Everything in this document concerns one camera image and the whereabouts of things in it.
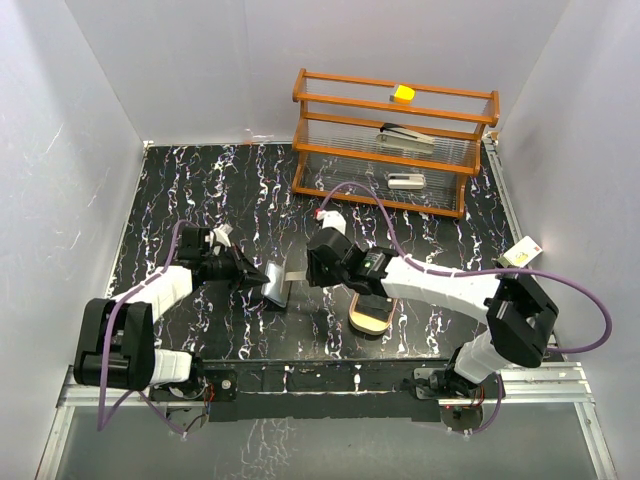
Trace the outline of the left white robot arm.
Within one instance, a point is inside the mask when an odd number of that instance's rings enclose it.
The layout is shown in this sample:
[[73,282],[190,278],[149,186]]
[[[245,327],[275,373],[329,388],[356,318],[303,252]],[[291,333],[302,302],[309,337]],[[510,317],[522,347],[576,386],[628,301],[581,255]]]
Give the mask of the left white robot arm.
[[185,351],[155,347],[154,325],[208,283],[232,291],[269,282],[232,243],[228,225],[176,228],[166,263],[113,298],[94,298],[84,310],[73,365],[82,385],[142,391],[171,384],[186,399],[200,396],[207,376]]

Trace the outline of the grey card holder wallet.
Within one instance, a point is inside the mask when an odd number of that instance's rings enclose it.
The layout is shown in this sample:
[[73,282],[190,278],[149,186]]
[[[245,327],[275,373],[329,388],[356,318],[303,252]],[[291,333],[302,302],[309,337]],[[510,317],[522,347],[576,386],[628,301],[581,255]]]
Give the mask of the grey card holder wallet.
[[288,271],[284,264],[280,265],[274,261],[267,262],[265,275],[269,281],[261,287],[261,294],[266,300],[280,308],[285,308],[288,303],[291,285],[306,280],[304,270]]

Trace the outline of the black credit card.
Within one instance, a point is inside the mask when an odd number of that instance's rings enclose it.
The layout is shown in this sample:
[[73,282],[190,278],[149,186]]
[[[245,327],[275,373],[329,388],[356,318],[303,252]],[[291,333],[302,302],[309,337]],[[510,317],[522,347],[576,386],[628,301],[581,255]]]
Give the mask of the black credit card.
[[376,316],[382,313],[388,314],[394,308],[394,301],[386,297],[375,295],[361,295],[355,304],[354,310],[365,315]]

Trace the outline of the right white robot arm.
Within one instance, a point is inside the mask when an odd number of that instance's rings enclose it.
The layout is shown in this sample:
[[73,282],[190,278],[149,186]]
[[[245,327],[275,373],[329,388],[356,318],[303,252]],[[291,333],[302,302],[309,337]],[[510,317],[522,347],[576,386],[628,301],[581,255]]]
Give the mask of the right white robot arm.
[[418,380],[426,393],[470,397],[509,364],[541,365],[558,308],[530,275],[501,269],[463,272],[403,258],[389,248],[360,249],[334,227],[307,245],[308,283],[345,285],[360,295],[415,300],[459,312],[486,331],[458,347],[447,366]]

